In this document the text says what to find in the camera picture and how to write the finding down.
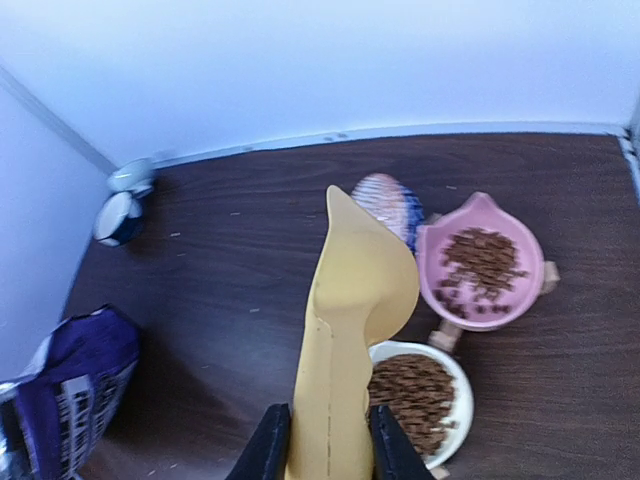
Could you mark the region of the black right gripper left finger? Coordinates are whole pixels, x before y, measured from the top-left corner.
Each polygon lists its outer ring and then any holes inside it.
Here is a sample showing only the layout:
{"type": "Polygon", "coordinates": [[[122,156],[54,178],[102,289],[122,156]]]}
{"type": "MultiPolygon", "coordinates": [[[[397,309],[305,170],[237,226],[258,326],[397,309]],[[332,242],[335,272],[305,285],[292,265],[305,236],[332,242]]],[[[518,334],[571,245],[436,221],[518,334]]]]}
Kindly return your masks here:
{"type": "Polygon", "coordinates": [[[282,480],[285,476],[290,427],[289,405],[270,405],[227,475],[227,480],[282,480]]]}

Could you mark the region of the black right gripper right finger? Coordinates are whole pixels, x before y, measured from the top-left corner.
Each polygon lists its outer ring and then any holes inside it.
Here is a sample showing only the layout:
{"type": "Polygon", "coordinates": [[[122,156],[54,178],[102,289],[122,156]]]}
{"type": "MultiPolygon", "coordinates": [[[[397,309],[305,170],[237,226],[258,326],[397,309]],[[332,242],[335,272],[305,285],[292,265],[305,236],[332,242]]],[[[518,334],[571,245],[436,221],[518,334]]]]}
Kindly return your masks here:
{"type": "Polygon", "coordinates": [[[434,480],[424,461],[387,405],[370,411],[374,479],[434,480]]]}

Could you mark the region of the yellow plastic food scoop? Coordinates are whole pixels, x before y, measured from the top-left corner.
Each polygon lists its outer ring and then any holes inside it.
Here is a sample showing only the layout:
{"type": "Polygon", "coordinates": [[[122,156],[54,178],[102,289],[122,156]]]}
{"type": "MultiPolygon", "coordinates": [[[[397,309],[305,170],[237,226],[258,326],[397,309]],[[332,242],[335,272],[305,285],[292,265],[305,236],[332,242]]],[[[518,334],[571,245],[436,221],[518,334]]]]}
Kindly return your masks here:
{"type": "Polygon", "coordinates": [[[339,187],[326,191],[328,231],[309,290],[285,468],[288,479],[369,479],[370,347],[414,312],[419,275],[394,233],[339,187]]]}

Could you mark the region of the purple pet food bag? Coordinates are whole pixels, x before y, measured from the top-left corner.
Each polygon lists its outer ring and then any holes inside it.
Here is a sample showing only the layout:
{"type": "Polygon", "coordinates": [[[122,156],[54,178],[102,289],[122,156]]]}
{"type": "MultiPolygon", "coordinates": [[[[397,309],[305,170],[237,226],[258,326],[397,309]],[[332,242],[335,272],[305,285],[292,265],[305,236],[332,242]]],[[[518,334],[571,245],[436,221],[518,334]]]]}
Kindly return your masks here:
{"type": "Polygon", "coordinates": [[[140,356],[139,327],[111,305],[60,321],[1,384],[1,476],[75,479],[113,419],[140,356]]]}

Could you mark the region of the cream cat-ear pet bowl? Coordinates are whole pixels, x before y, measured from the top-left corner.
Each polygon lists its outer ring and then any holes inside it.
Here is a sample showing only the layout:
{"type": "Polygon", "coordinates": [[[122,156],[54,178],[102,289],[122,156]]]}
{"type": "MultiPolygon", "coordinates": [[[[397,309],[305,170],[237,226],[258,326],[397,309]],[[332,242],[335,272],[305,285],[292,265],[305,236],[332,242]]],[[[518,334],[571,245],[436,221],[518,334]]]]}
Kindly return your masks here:
{"type": "Polygon", "coordinates": [[[451,356],[424,344],[385,341],[369,355],[370,406],[388,406],[426,468],[440,475],[472,425],[474,397],[466,374],[451,356]]]}

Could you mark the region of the wooden stand under cream bowl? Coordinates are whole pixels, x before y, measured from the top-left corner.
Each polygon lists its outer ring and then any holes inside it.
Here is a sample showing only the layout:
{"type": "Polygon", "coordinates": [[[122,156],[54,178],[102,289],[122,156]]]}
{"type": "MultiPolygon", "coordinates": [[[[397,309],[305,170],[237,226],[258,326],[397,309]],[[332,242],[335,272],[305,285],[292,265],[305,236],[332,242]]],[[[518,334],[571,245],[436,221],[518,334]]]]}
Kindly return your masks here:
{"type": "Polygon", "coordinates": [[[450,475],[449,471],[443,466],[438,466],[431,469],[430,473],[435,480],[446,480],[450,475]]]}

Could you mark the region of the brown kibble in cream bowl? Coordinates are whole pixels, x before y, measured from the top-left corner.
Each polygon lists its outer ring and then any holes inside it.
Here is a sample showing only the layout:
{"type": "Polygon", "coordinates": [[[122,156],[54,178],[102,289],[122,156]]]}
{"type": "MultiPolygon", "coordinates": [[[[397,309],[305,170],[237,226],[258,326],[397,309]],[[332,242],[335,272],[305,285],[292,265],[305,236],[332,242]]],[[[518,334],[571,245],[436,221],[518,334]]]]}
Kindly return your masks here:
{"type": "Polygon", "coordinates": [[[452,428],[447,417],[456,390],[439,362],[419,354],[390,357],[374,365],[368,390],[370,406],[387,405],[419,454],[440,449],[452,428]]]}

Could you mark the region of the brown kibble in pink bowl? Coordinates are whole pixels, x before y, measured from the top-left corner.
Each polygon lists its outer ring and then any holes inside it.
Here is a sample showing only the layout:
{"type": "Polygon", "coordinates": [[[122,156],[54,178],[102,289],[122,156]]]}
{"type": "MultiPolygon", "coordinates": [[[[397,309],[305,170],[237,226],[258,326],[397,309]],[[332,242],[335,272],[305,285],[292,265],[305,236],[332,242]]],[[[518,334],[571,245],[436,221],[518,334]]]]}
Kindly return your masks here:
{"type": "Polygon", "coordinates": [[[505,295],[529,272],[520,267],[513,240],[497,231],[469,227],[449,236],[440,265],[446,269],[432,290],[449,313],[468,320],[473,314],[508,314],[505,295]]]}

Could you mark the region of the red patterned ceramic bowl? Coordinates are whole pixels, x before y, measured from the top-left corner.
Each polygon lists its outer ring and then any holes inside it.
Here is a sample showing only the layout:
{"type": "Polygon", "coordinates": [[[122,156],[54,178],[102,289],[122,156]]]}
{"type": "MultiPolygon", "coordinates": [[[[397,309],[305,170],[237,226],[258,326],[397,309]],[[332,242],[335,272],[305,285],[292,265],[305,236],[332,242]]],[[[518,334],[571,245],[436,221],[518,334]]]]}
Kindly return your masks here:
{"type": "Polygon", "coordinates": [[[426,223],[417,195],[394,177],[374,173],[362,178],[351,198],[416,253],[418,230],[426,223]]]}

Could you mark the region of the navy white-dotted cup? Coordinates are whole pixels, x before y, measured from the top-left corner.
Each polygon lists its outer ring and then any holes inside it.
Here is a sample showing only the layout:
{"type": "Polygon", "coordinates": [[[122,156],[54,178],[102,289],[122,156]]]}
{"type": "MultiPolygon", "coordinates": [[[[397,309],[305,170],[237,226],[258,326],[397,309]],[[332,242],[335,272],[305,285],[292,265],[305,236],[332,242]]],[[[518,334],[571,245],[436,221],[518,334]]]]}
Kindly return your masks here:
{"type": "Polygon", "coordinates": [[[142,228],[141,203],[129,192],[112,195],[98,213],[93,228],[94,239],[106,246],[124,245],[142,228]]]}

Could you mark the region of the pale ribbed ceramic cup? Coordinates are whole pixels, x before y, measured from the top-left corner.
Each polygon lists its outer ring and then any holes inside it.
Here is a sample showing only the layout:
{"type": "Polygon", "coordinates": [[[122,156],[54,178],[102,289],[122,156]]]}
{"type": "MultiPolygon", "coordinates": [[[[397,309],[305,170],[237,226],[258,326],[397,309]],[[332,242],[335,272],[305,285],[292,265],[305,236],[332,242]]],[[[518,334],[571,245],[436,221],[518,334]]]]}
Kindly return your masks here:
{"type": "Polygon", "coordinates": [[[116,170],[107,179],[107,185],[114,193],[128,192],[135,197],[144,197],[153,191],[155,178],[152,160],[141,158],[116,170]]]}

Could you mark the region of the aluminium table edge rail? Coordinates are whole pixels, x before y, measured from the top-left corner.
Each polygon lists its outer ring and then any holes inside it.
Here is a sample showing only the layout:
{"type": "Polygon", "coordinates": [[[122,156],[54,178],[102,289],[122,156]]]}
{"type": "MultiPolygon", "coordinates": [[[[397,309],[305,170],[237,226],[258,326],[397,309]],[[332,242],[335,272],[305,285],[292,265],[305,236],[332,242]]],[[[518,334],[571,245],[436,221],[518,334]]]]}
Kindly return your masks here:
{"type": "Polygon", "coordinates": [[[636,198],[640,199],[639,125],[625,129],[618,143],[631,173],[636,198]]]}

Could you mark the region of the aluminium corner post left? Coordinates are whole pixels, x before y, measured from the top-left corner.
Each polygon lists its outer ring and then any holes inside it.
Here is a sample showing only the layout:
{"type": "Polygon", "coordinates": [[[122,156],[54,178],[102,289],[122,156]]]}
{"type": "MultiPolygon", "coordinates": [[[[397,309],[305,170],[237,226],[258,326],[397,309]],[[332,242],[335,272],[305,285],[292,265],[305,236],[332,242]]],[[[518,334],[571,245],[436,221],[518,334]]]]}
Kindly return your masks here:
{"type": "Polygon", "coordinates": [[[1,65],[1,87],[46,129],[98,170],[110,175],[117,169],[107,156],[52,111],[4,65],[1,65]]]}

